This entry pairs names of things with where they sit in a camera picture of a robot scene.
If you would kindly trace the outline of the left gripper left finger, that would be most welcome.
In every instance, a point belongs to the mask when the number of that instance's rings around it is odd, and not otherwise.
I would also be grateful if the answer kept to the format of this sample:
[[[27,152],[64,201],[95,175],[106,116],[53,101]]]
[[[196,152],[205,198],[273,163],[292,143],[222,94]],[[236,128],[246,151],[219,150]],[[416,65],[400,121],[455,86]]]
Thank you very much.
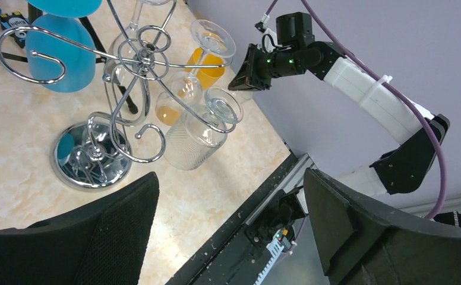
[[[157,174],[24,229],[0,230],[0,284],[137,284]]]

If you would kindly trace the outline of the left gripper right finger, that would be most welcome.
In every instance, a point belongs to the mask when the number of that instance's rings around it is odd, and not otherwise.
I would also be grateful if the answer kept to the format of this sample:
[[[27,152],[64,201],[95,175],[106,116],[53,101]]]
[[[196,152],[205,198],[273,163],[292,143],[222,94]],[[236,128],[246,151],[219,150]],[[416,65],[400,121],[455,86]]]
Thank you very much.
[[[461,284],[461,228],[393,208],[306,169],[304,193],[331,284]]]

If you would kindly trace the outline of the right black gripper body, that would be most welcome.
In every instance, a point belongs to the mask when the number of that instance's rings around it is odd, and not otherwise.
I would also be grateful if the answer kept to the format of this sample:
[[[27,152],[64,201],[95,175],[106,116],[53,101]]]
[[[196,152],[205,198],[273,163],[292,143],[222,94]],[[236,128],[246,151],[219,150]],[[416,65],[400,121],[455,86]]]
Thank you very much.
[[[263,51],[256,44],[249,44],[246,56],[246,87],[270,88],[272,75],[269,60],[272,53]]]

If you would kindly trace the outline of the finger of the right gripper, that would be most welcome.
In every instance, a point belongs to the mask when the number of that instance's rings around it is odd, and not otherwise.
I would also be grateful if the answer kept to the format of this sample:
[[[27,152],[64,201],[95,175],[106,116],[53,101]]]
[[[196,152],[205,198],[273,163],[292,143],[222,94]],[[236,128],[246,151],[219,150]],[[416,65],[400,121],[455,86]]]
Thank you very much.
[[[252,68],[254,64],[254,44],[249,44],[247,54],[242,66],[235,75],[234,79],[228,84],[230,91],[253,91],[254,86],[251,83]]]

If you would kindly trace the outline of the yellow plastic wine glass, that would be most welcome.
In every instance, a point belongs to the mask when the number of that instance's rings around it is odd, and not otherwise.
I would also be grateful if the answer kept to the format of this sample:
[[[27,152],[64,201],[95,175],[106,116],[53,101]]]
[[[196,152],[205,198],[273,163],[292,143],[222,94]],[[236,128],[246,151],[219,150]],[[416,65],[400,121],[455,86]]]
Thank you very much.
[[[187,60],[187,65],[195,65],[199,60],[203,50],[202,48],[196,48],[192,55]],[[217,56],[212,54],[208,54],[202,65],[223,65],[225,61]],[[225,73],[225,67],[217,67],[217,68],[201,68],[198,70],[196,77],[201,83],[203,91],[208,89],[209,87],[213,86],[218,79],[220,79]]]

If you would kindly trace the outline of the clear ribbed wine glass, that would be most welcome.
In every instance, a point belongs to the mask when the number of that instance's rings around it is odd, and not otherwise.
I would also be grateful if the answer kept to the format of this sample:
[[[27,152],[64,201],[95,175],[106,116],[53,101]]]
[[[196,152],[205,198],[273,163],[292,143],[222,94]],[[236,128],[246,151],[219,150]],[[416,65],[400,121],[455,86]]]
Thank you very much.
[[[234,92],[221,87],[208,88],[204,101],[183,111],[166,133],[163,157],[179,170],[198,168],[226,142],[243,116]]]

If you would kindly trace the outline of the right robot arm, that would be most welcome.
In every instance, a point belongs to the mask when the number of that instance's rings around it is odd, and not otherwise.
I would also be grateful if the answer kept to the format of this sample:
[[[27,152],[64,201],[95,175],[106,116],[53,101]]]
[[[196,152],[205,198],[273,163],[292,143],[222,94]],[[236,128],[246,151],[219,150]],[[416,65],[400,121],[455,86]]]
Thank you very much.
[[[420,118],[426,120],[439,142],[450,127],[448,118],[434,115],[416,103],[405,105],[385,88],[387,77],[372,78],[334,43],[317,41],[312,32],[312,18],[307,13],[277,17],[276,35],[271,40],[269,49],[264,45],[249,45],[240,70],[228,85],[229,90],[268,90],[274,78],[311,72],[355,102],[399,144],[375,162],[340,175],[338,180],[368,196],[416,191],[435,157]]]

